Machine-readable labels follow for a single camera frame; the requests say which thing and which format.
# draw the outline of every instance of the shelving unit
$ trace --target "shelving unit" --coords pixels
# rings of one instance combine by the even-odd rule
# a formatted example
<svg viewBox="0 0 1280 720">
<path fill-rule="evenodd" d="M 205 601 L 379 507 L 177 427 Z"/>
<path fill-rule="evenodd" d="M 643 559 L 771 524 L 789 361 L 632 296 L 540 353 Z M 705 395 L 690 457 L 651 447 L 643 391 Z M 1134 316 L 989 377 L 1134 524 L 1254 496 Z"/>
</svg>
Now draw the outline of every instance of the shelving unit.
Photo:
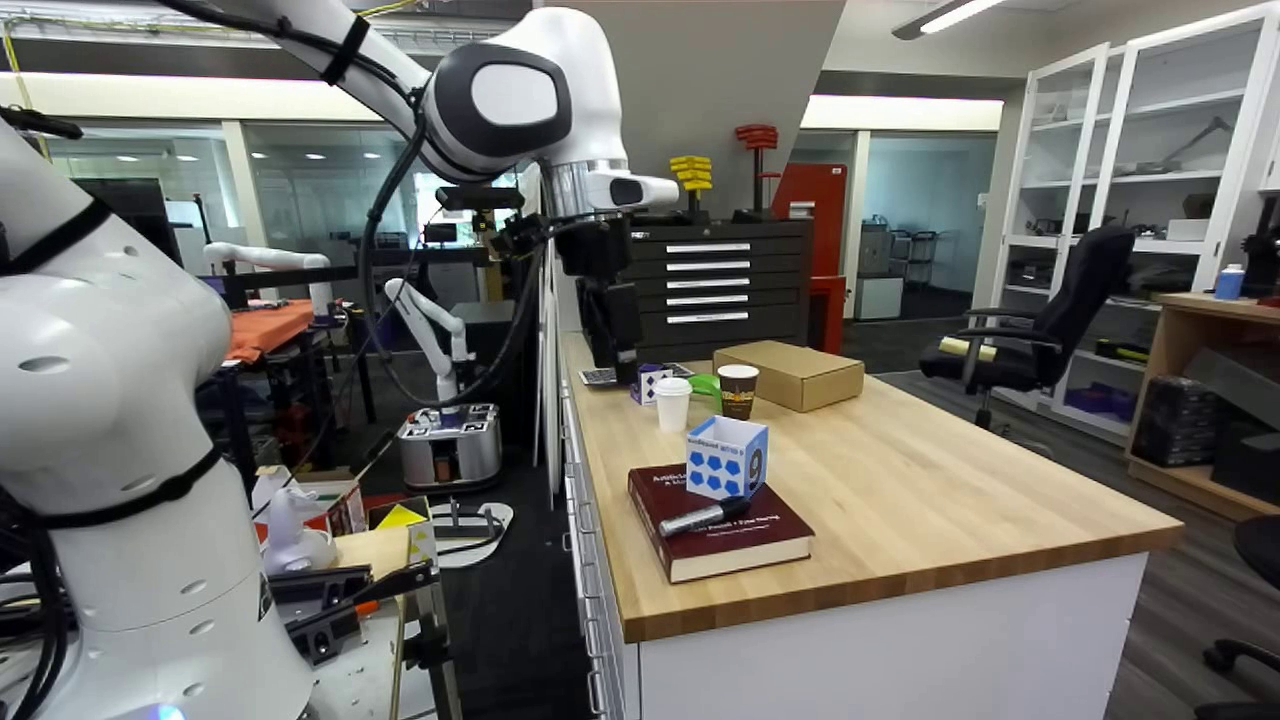
<svg viewBox="0 0 1280 720">
<path fill-rule="evenodd" d="M 1088 347 L 1077 347 L 1077 361 L 1088 361 L 1088 364 L 1098 364 L 1098 370 L 1120 370 L 1120 371 L 1143 371 L 1143 364 L 1129 364 L 1129 361 L 1116 361 L 1116 357 L 1098 357 L 1098 353 L 1088 353 Z"/>
<path fill-rule="evenodd" d="M 1002 293 L 1017 293 L 1017 296 L 1047 296 L 1047 288 L 1031 288 L 1031 285 L 1002 285 Z"/>
<path fill-rule="evenodd" d="M 1104 445 L 1125 445 L 1129 442 L 1129 423 L 1113 420 L 1113 416 L 1094 416 L 1094 411 L 1081 411 L 1081 408 L 1066 408 L 1052 395 L 1039 395 L 1039 391 L 1006 391 L 1006 389 L 994 389 L 991 391 L 1001 404 L 1012 404 L 1012 408 L 1023 408 L 1023 411 L 1034 411 L 1034 416 L 1047 416 L 1054 423 L 1066 423 L 1085 436 L 1094 436 Z"/>
<path fill-rule="evenodd" d="M 1185 288 L 1209 288 L 1238 241 L 1242 177 L 1260 177 L 1260 133 L 1276 128 L 1265 125 L 1276 64 L 1276 11 L 1242 8 L 1031 72 L 994 273 L 1001 304 L 1034 307 L 1054 296 L 1077 241 L 1116 221 L 1149 229 L 1132 252 L 1134 275 L 1164 273 L 1185 275 Z M 1203 221 L 1203 238 L 1169 241 L 1169 224 L 1187 217 Z M 1159 304 L 1143 293 L 1113 296 L 1088 338 L 1149 347 Z M 1143 370 L 1091 353 L 1091 339 L 1028 408 L 1125 445 L 1125 420 L 1066 404 L 1091 389 L 1138 391 Z"/>
</svg>

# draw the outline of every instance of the bottle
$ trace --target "bottle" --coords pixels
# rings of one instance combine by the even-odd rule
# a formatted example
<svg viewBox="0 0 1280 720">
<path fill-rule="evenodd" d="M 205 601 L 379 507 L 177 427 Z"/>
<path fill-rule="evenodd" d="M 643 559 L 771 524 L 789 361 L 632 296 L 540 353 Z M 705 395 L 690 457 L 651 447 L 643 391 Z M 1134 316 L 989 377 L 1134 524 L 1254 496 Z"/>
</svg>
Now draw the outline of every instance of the bottle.
<svg viewBox="0 0 1280 720">
<path fill-rule="evenodd" d="M 1242 293 L 1242 268 L 1238 268 L 1238 263 L 1226 263 L 1226 268 L 1214 275 L 1212 296 L 1214 296 L 1214 301 L 1238 301 L 1238 293 Z"/>
</svg>

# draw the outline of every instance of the cup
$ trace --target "cup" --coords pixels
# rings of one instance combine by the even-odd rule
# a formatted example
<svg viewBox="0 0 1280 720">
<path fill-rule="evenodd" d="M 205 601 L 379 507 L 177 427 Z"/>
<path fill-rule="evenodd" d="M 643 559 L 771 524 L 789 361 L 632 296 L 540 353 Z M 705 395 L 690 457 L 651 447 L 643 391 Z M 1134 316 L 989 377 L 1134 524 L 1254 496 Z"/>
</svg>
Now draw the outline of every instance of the cup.
<svg viewBox="0 0 1280 720">
<path fill-rule="evenodd" d="M 737 420 L 752 420 L 758 370 L 752 364 L 718 364 L 718 411 Z"/>
<path fill-rule="evenodd" d="M 682 432 L 686 423 L 686 381 L 654 381 L 651 386 L 651 408 L 654 408 L 654 427 L 660 432 Z"/>
</svg>

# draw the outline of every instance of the yellow sign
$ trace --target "yellow sign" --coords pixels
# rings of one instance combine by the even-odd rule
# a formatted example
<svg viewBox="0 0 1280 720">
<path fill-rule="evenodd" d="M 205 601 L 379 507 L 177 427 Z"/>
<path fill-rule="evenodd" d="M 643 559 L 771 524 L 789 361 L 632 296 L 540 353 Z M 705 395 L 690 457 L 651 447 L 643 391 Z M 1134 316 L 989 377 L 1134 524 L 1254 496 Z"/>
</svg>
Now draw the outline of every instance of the yellow sign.
<svg viewBox="0 0 1280 720">
<path fill-rule="evenodd" d="M 682 192 L 707 192 L 712 189 L 712 155 L 670 155 L 670 177 Z"/>
</svg>

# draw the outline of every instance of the white cabinet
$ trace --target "white cabinet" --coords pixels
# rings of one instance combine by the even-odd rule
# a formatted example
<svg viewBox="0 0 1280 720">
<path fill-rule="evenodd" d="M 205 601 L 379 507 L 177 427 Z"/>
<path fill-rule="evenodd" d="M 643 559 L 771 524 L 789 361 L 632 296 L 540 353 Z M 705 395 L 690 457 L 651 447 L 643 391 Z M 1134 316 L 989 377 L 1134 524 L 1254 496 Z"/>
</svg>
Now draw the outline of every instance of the white cabinet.
<svg viewBox="0 0 1280 720">
<path fill-rule="evenodd" d="M 1001 247 L 1002 307 L 1043 307 L 1088 229 L 1134 224 L 1132 301 L 1113 301 L 1059 389 L 1006 395 L 1125 445 L 1150 344 L 1150 293 L 1212 288 L 1276 185 L 1280 8 L 1260 4 L 1028 75 Z"/>
</svg>

